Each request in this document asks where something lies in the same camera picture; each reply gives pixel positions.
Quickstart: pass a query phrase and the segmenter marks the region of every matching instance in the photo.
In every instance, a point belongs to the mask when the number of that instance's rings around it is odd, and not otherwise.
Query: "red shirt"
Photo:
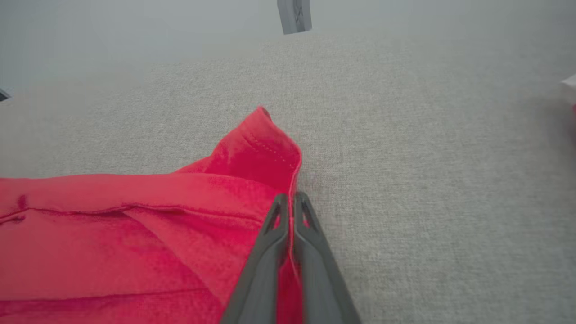
[[[260,107],[171,174],[0,179],[0,323],[217,323],[301,159]],[[287,262],[279,322],[297,282]]]

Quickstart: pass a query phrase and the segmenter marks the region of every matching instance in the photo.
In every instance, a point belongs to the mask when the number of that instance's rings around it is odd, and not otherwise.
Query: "stitching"
[[[27,210],[41,210],[41,211],[45,211],[45,212],[55,212],[55,213],[61,213],[61,214],[66,214],[66,215],[74,215],[74,214],[87,214],[87,215],[97,215],[97,214],[103,214],[103,213],[110,213],[110,212],[125,212],[128,211],[130,209],[133,208],[144,208],[144,209],[152,209],[152,210],[160,210],[160,211],[169,211],[169,210],[182,210],[185,212],[192,212],[192,213],[198,213],[198,214],[204,214],[204,215],[210,215],[210,216],[224,216],[224,217],[230,217],[230,218],[237,218],[237,219],[241,219],[241,220],[247,220],[247,221],[252,221],[255,222],[256,224],[261,224],[262,221],[261,220],[257,220],[251,217],[240,217],[240,216],[236,216],[233,214],[224,214],[224,213],[213,213],[213,212],[202,212],[199,211],[197,209],[189,209],[189,208],[184,208],[182,206],[179,205],[171,205],[171,206],[147,206],[147,205],[120,205],[120,206],[116,206],[116,207],[112,207],[112,208],[108,208],[108,209],[102,209],[102,210],[93,210],[93,211],[77,211],[77,210],[54,210],[54,209],[47,209],[47,208],[26,208],[23,210],[19,210],[17,212],[13,212],[10,213],[8,215],[3,216],[4,217],[10,217],[12,215],[15,214],[19,214],[19,213],[23,213],[26,212]]]
[[[102,295],[102,296],[90,296],[90,297],[71,297],[71,298],[64,298],[64,299],[25,299],[25,300],[14,300],[13,302],[61,302],[63,300],[90,300],[90,299],[103,299],[103,298],[125,298],[125,297],[140,297],[140,296],[158,296],[158,295],[173,295],[176,293],[185,293],[185,292],[193,292],[193,291],[201,291],[201,290],[208,290],[206,287],[198,287],[198,288],[190,288],[190,289],[176,289],[176,290],[168,290],[168,291],[153,291],[153,292],[141,292],[141,293],[119,293],[119,294],[111,294],[111,295]]]
[[[252,143],[252,141],[250,141],[249,138],[246,138],[246,136],[242,136],[242,139],[251,147],[253,148],[257,153],[262,152],[262,150],[257,147],[256,145],[254,145],[254,143]]]
[[[298,179],[298,172],[300,171],[300,166],[302,166],[302,160],[298,161],[298,165],[296,166],[296,169],[293,171],[292,173],[292,179],[290,181],[290,188],[288,189],[288,197],[289,197],[289,213],[290,213],[290,239],[289,239],[289,246],[288,249],[290,249],[288,251],[288,259],[289,262],[292,265],[292,272],[294,274],[294,278],[296,279],[296,285],[297,287],[300,288],[300,292],[303,291],[302,289],[302,283],[300,282],[300,277],[298,275],[298,270],[296,269],[296,261],[295,261],[295,257],[294,257],[294,195],[295,192],[294,191],[298,191],[298,189],[296,188],[296,182]]]
[[[264,148],[265,150],[267,150],[267,151],[273,153],[274,155],[276,155],[277,157],[279,157],[279,158],[280,158],[282,161],[284,161],[284,163],[286,163],[290,168],[293,168],[293,167],[294,167],[290,162],[286,161],[282,155],[278,154],[278,152],[276,152],[276,151],[274,151],[273,149],[269,148],[266,144],[263,144],[263,143],[261,143],[260,141],[258,141],[258,140],[256,139],[256,136],[254,136],[254,134],[252,134],[252,132],[250,131],[249,128],[246,128],[246,131],[248,132],[248,134],[250,134],[250,136],[252,136],[252,139],[253,139],[258,145],[260,145],[260,146],[261,146],[262,148]]]

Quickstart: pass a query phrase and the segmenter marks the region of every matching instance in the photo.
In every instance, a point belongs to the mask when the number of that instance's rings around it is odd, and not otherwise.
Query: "gray fabric surface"
[[[262,104],[365,323],[574,323],[576,6],[554,3],[529,29],[305,33],[37,90],[0,104],[0,176],[170,172]]]

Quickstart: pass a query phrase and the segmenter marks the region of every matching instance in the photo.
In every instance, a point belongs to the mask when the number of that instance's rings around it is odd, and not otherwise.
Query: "textured fabric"
[[[217,323],[300,150],[259,108],[166,175],[0,179],[0,323]],[[301,322],[295,273],[281,322]]]
[[[559,83],[576,2],[459,3],[419,27],[398,16],[413,33],[302,33],[99,98],[116,77],[9,99],[0,174],[171,172],[262,104],[302,149],[299,188],[365,323],[573,324],[576,123]]]

